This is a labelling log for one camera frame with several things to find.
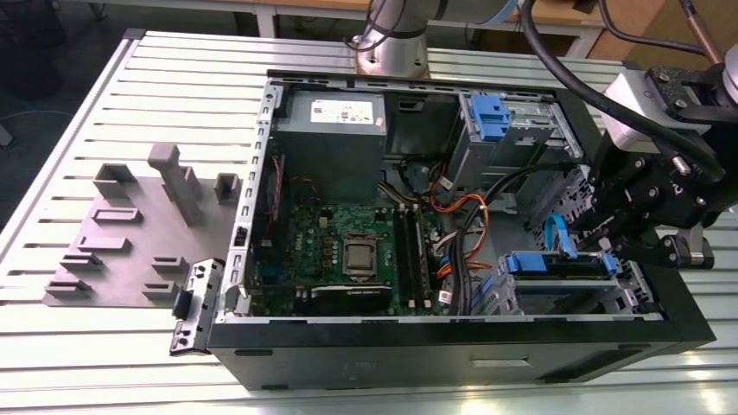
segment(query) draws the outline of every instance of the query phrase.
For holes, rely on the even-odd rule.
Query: power supply label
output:
[[[312,123],[373,124],[371,102],[316,99],[309,108]]]

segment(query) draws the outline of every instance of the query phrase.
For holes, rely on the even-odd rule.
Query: workbench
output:
[[[738,218],[706,236],[712,271],[684,272],[716,341],[585,385],[348,391],[245,391],[212,356],[168,356],[169,310],[48,308],[57,261],[97,190],[101,163],[140,176],[154,143],[173,143],[197,177],[241,174],[269,68],[349,73],[340,43],[129,31],[0,234],[0,408],[130,413],[724,413],[738,408]],[[433,79],[557,86],[537,59],[431,49]],[[619,62],[565,61],[597,90]]]
[[[65,1],[89,2],[89,0]],[[273,38],[276,37],[276,18],[279,16],[364,20],[369,0],[97,0],[94,3],[89,3],[89,5],[98,19],[104,18],[105,12],[101,7],[105,4],[251,13],[256,16],[259,35]],[[603,28],[601,16],[597,9],[585,14],[572,9],[571,1],[539,0],[532,9],[532,20],[543,35],[564,35],[575,38],[565,57],[587,57]],[[428,24],[512,32],[520,30],[516,21],[517,12],[515,11],[505,22],[491,27],[459,22],[429,21]]]

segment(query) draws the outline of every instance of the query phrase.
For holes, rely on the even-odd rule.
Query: wire bundle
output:
[[[276,174],[275,198],[272,200],[272,208],[268,212],[267,230],[264,231],[264,238],[261,238],[263,240],[268,239],[268,234],[272,230],[272,225],[275,224],[275,216],[276,216],[276,211],[279,209],[279,196],[281,194],[281,168],[279,166],[279,161],[276,160],[276,156],[272,156],[272,164],[275,165],[275,174]]]
[[[397,205],[403,203],[411,205],[412,203],[417,203],[420,201],[416,197],[400,194],[395,186],[392,186],[385,181],[379,181],[377,189],[384,192],[384,194],[389,197],[389,199],[395,201]]]
[[[304,195],[300,196],[300,203],[308,200],[313,200],[316,202],[320,202],[320,193],[317,192],[317,188],[315,187],[315,182],[308,177],[293,177],[289,182],[299,181],[307,185],[307,189],[312,192],[312,196],[308,196],[307,198]]]
[[[471,251],[461,254],[461,256],[463,256],[463,261],[461,262],[463,262],[463,266],[465,267],[467,270],[468,269],[473,269],[473,270],[489,269],[492,267],[492,265],[481,264],[479,262],[471,262],[471,259],[473,259],[473,257],[479,253],[479,250],[481,249],[481,245],[484,244],[484,238],[487,237],[487,230],[488,230],[487,203],[484,201],[484,198],[480,195],[471,194],[471,195],[461,196],[455,202],[451,203],[451,205],[448,205],[445,207],[440,206],[436,203],[433,193],[435,193],[437,183],[440,182],[440,178],[443,177],[444,173],[445,173],[445,165],[441,166],[440,174],[437,175],[437,179],[429,185],[429,189],[428,189],[428,192],[429,192],[429,206],[433,208],[433,210],[436,212],[439,212],[441,214],[451,214],[452,212],[459,210],[463,207],[463,205],[465,205],[465,203],[468,201],[476,201],[479,203],[479,211],[481,211],[481,215],[484,217],[484,225],[481,227],[481,233],[479,235],[479,239],[476,241],[476,244],[475,244],[473,248],[471,249]],[[455,236],[456,240],[459,239],[459,237],[463,240],[464,235],[465,235],[465,232],[456,231],[456,236]],[[444,278],[445,276],[448,276],[452,273],[455,256],[452,256],[451,258],[452,258],[452,262],[448,262],[447,264],[444,264],[440,267],[440,269],[437,270],[437,273],[436,273],[437,278]],[[459,284],[453,284],[453,290],[455,291],[457,289],[457,285]]]

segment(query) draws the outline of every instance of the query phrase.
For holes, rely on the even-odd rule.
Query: white sticker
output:
[[[373,110],[367,101],[316,99],[309,108],[313,123],[373,124]]]
[[[443,304],[451,303],[451,293],[448,291],[439,291],[437,292],[437,302]]]

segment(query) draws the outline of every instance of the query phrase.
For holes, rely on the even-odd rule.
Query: blue plastic latch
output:
[[[499,141],[509,129],[509,112],[495,95],[471,95],[471,116],[479,126],[481,141]]]
[[[543,255],[536,252],[519,252],[504,257],[507,263],[507,272],[516,274],[520,272],[547,272]]]
[[[615,262],[615,257],[610,254],[603,255],[601,265],[604,266],[607,275],[612,277],[618,273],[618,264]]]

